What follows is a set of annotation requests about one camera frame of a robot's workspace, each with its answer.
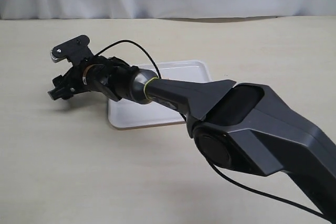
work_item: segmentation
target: beige table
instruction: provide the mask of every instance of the beige table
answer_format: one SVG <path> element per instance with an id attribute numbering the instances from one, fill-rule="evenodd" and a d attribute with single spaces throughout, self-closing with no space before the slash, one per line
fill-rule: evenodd
<path id="1" fill-rule="evenodd" d="M 156 61 L 206 62 L 213 80 L 268 84 L 336 139 L 336 17 L 1 21 L 1 224 L 326 223 L 221 179 L 185 125 L 118 131 L 100 94 L 52 101 L 70 64 L 49 51 L 80 34 L 93 52 L 132 39 Z M 148 63 L 132 45 L 105 56 Z M 284 174 L 226 174 L 316 209 Z"/>

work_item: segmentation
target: robotic arm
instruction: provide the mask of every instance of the robotic arm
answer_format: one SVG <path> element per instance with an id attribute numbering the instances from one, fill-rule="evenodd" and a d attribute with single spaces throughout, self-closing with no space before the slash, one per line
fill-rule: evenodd
<path id="1" fill-rule="evenodd" d="M 336 223 L 336 145 L 269 86 L 159 79 L 116 57 L 93 55 L 88 44 L 82 35 L 51 51 L 54 62 L 68 59 L 73 65 L 53 80 L 53 100 L 97 91 L 113 101 L 156 102 L 180 112 L 190 138 L 212 164 L 258 176 L 284 172 Z"/>

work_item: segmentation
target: white tray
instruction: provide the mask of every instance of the white tray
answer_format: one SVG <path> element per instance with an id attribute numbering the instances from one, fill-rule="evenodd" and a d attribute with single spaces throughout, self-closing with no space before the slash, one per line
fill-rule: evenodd
<path id="1" fill-rule="evenodd" d="M 152 65 L 139 67 L 155 71 Z M 164 79 L 199 83 L 211 81 L 205 63 L 198 60 L 163 62 L 157 67 Z M 160 104 L 140 105 L 125 99 L 119 102 L 109 100 L 108 117 L 110 123 L 120 129 L 184 122 L 179 113 Z"/>

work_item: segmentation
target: table surface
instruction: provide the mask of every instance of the table surface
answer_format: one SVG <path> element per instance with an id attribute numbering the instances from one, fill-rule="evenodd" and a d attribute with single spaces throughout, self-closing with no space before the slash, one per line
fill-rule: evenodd
<path id="1" fill-rule="evenodd" d="M 336 139 L 336 17 L 0 21 L 1 223 L 326 223 L 221 179 L 184 124 L 120 131 L 100 94 L 52 101 L 70 64 L 49 51 L 80 34 L 93 52 L 132 39 L 158 62 L 198 59 L 213 80 L 270 85 Z M 132 45 L 105 56 L 149 62 Z M 226 174 L 316 209 L 283 173 Z"/>

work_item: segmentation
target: plastic tray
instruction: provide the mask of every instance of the plastic tray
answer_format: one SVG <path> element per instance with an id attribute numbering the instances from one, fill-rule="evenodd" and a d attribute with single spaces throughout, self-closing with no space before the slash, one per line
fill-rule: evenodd
<path id="1" fill-rule="evenodd" d="M 155 71 L 152 65 L 139 67 Z M 205 63 L 198 60 L 163 62 L 157 67 L 164 79 L 199 83 L 211 81 Z M 179 113 L 154 102 L 140 105 L 122 99 L 119 102 L 109 100 L 108 105 L 109 121 L 120 129 L 184 122 Z"/>

